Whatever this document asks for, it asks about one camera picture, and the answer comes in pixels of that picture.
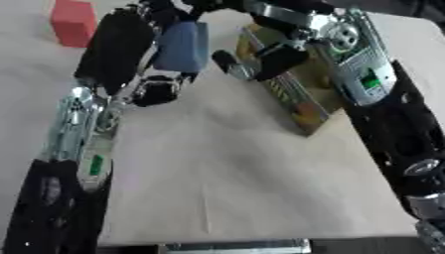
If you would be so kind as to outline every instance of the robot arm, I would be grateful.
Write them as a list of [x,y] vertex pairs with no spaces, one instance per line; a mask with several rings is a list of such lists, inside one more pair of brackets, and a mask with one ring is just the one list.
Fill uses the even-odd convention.
[[262,81],[303,62],[305,46],[312,45],[328,64],[332,84],[381,173],[404,210],[420,220],[420,236],[444,251],[445,140],[422,94],[389,57],[366,13],[340,14],[320,2],[292,6],[295,2],[244,0],[245,12],[287,40],[256,53],[258,63],[249,66],[226,52],[215,53],[214,60],[224,72]]
[[[255,23],[282,32],[286,40],[257,52],[258,61],[249,65],[216,52],[213,59],[222,70],[242,79],[267,80],[303,63],[308,58],[305,48],[315,47],[328,64],[333,87],[370,155],[406,212],[421,221],[420,235],[438,253],[445,250],[442,130],[403,67],[389,58],[365,13],[357,9],[338,13],[316,1],[184,2],[194,7],[191,13],[176,9],[170,1],[151,0],[116,9],[102,19],[74,74],[86,88],[74,89],[63,101],[50,144],[23,184],[4,253],[94,252],[106,211],[112,161],[103,155],[110,151],[88,158],[90,167],[81,161],[94,138],[112,143],[116,128],[98,124],[113,120],[105,108],[112,108],[113,98],[138,73],[145,52],[162,48],[157,53],[165,53],[160,38],[174,31],[178,21],[196,23],[203,13],[224,8],[248,13]],[[147,65],[159,58],[157,53]],[[179,72],[174,77],[141,78],[131,102],[148,106],[176,99],[178,87],[185,80],[193,81],[201,65],[171,68]],[[97,96],[100,86],[107,98]],[[107,165],[108,170],[98,171],[97,165]]]

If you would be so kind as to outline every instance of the gray floor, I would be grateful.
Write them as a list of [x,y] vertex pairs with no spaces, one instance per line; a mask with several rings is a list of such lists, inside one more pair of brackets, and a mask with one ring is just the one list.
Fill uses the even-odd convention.
[[[101,249],[97,254],[156,254],[154,247]],[[424,245],[411,237],[314,240],[313,254],[428,254]]]

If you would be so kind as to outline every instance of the red cube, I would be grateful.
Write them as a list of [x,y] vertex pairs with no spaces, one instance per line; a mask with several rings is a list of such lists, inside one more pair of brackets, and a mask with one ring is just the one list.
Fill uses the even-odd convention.
[[85,48],[97,23],[91,3],[56,0],[51,24],[63,46]]

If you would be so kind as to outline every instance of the paper surface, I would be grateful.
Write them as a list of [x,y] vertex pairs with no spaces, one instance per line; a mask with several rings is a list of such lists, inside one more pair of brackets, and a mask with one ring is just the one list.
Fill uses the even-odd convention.
[[[99,15],[124,1],[94,1]],[[60,47],[50,1],[0,10],[0,236],[39,154],[82,50]],[[211,48],[234,49],[249,18],[205,17]],[[445,123],[445,40],[424,20],[372,15]],[[314,136],[257,83],[212,63],[174,103],[128,111],[115,150],[104,244],[413,234],[406,215],[350,125],[337,113]]]

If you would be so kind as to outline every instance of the green label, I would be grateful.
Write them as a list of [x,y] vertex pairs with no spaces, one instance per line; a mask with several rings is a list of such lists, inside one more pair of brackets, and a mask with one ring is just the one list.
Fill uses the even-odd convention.
[[378,77],[375,75],[375,73],[373,72],[373,70],[371,68],[368,70],[368,74],[361,79],[361,82],[362,82],[362,86],[366,90],[380,85],[380,81],[378,80]]
[[94,158],[92,158],[91,167],[89,168],[89,175],[98,176],[102,168],[102,163],[103,163],[103,158],[98,155],[95,155]]

